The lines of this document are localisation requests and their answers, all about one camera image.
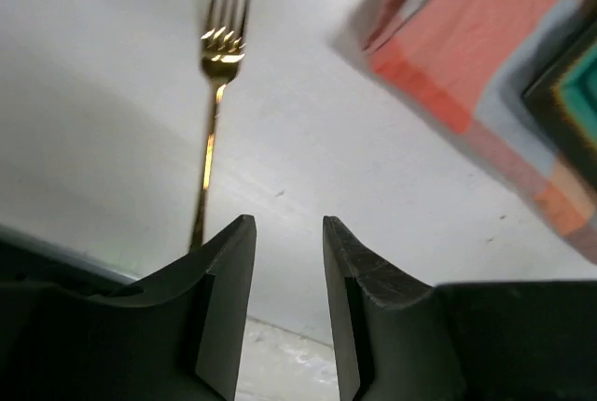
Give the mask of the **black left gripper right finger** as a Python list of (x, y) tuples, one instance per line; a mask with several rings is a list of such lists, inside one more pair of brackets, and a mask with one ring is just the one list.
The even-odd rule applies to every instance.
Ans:
[(323, 220), (343, 400), (592, 400), (593, 281), (427, 285)]

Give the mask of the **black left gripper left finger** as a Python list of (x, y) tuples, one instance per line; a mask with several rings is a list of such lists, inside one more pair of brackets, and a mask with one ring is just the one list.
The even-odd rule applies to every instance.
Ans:
[(134, 281), (1, 239), (5, 400), (231, 400), (257, 228), (242, 215)]

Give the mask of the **square green black plate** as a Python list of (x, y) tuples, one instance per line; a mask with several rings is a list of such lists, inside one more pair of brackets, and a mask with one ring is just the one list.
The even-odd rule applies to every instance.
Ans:
[(563, 41), (522, 99), (566, 161), (591, 187), (596, 187), (594, 18)]

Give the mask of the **checkered orange blue cloth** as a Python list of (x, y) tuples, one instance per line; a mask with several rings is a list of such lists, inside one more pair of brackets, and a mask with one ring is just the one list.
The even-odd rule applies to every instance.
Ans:
[(334, 45), (435, 118), (588, 260), (596, 192), (523, 100), (596, 0), (361, 0)]

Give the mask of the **gold fork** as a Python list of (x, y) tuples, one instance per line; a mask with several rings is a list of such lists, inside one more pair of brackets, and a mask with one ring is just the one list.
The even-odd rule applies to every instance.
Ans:
[(241, 69), (251, 0), (209, 0), (200, 37), (199, 66), (209, 84), (205, 152), (190, 247), (204, 243), (206, 204), (215, 153), (217, 117), (225, 88)]

